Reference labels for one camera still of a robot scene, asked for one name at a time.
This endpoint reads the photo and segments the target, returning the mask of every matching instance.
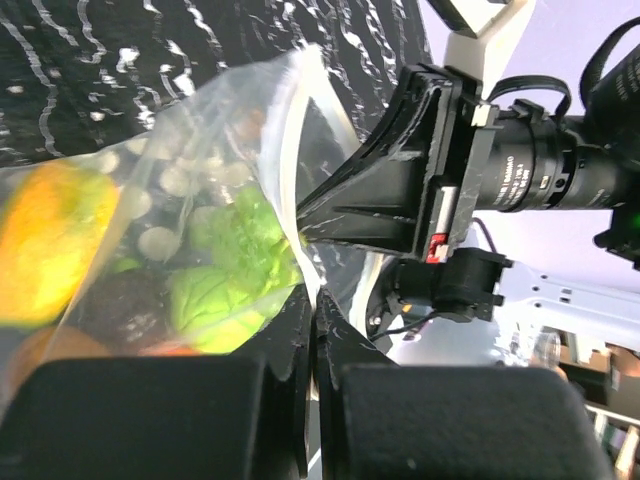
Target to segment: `clear plastic bag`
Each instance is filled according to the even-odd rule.
[[[81,214],[65,220],[69,228],[95,224],[90,231],[101,242],[66,248],[79,257],[55,306],[31,322],[24,315],[2,318],[28,335],[9,362],[8,395],[52,359],[229,353],[303,281],[312,302],[326,283],[363,329],[380,258],[306,245],[295,221],[297,200],[358,146],[320,50],[310,46],[227,70],[159,114],[148,134],[97,154],[0,172],[2,185],[12,185],[0,189],[6,212],[36,172],[46,180],[43,168],[65,170],[71,188],[95,190],[86,181],[84,190],[73,185],[74,175],[84,175],[103,192],[82,208],[70,200]],[[58,258],[46,282],[36,275],[46,291],[52,278],[69,273],[70,260],[61,262],[39,242],[40,258],[21,257],[21,265],[47,267]],[[13,281],[14,290],[18,283],[25,298],[36,293],[33,281]]]

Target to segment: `food item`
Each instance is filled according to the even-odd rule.
[[[171,335],[164,279],[145,269],[106,275],[81,301],[84,331],[115,352],[137,354]]]
[[[210,249],[214,265],[172,277],[172,322],[194,348],[229,353],[279,312],[302,277],[260,190],[245,188],[235,203],[194,220],[191,244]]]
[[[142,264],[131,257],[122,257],[116,259],[111,265],[111,273],[126,272],[127,270],[135,270],[142,268]]]
[[[210,249],[215,265],[233,273],[248,293],[265,295],[301,280],[273,208],[255,187],[191,224],[193,248]]]
[[[166,262],[180,249],[180,237],[166,227],[152,227],[138,237],[138,250],[154,262]]]
[[[13,396],[43,362],[110,355],[106,347],[73,327],[42,328],[27,337],[11,357],[7,374],[10,395]]]
[[[264,112],[254,108],[249,112],[242,112],[241,116],[241,120],[233,127],[233,131],[238,141],[259,141],[260,135],[262,134],[262,128],[267,121]]]
[[[565,373],[564,370],[562,370],[560,367],[556,367],[553,369],[558,375],[560,375],[560,377],[565,381],[568,382],[569,381],[569,377],[567,377],[567,374]]]
[[[249,308],[254,296],[217,267],[189,268],[172,278],[171,310],[176,330],[199,351],[230,353],[266,320]],[[233,313],[242,311],[232,317]]]
[[[117,201],[108,176],[68,160],[25,178],[0,223],[0,324],[55,320],[84,279]]]
[[[145,357],[194,357],[201,355],[198,350],[184,346],[158,345],[140,352]]]

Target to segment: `robotic arm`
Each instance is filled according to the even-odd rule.
[[[571,93],[561,80],[534,75],[497,81],[533,3],[482,3],[486,9],[479,12],[478,2],[473,8],[432,2],[453,30],[445,68],[405,68],[379,127],[300,204],[299,227],[311,241],[400,259],[400,277],[390,268],[383,272],[393,270],[395,278],[381,279],[387,293],[401,298],[409,291],[413,304],[436,305],[454,320],[490,320],[494,307],[514,318],[540,318],[546,309],[555,312],[555,327],[638,349],[635,295],[554,281],[500,256],[480,261],[481,254],[457,249],[474,209],[613,209],[610,229],[594,242],[639,269],[640,125],[632,112],[640,100],[634,80],[640,46],[601,76],[608,54],[640,19],[616,29],[594,54],[581,80],[586,114],[568,117]],[[489,20],[474,28],[465,18]],[[507,111],[489,103],[505,93],[545,88],[564,95],[554,114],[523,99]],[[491,273],[478,287],[482,269]],[[452,280],[451,272],[458,278]],[[462,282],[465,274],[478,285]],[[464,292],[440,298],[445,286],[451,291],[454,285]],[[367,318],[378,313],[369,311]]]
[[[483,2],[473,16],[466,9],[478,0],[431,3],[454,30],[449,59],[456,48],[485,55],[407,67],[369,140],[299,206],[299,226],[310,241],[397,257],[404,268],[386,277],[395,294],[406,286],[408,298],[454,320],[490,320],[508,307],[496,282],[518,269],[498,254],[456,249],[474,208],[640,202],[628,200],[618,154],[583,139],[584,119],[562,121],[566,102],[553,117],[524,100],[508,112],[489,103],[522,86],[492,86],[509,54],[484,65],[492,49],[513,50],[533,1]],[[619,133],[616,152],[629,138]],[[602,244],[635,259],[640,243],[622,223]],[[555,292],[552,285],[538,286]],[[296,287],[277,317],[229,355],[41,366],[3,419],[0,478],[306,478],[312,376],[325,480],[613,478],[583,402],[554,373],[399,368],[324,289],[316,305]],[[543,421],[529,413],[541,410]]]

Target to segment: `camera lens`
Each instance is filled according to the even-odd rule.
[[[482,177],[478,210],[607,209],[636,176],[607,150],[582,140],[580,119],[560,129],[504,112]]]
[[[589,92],[590,138],[640,167],[640,45]]]

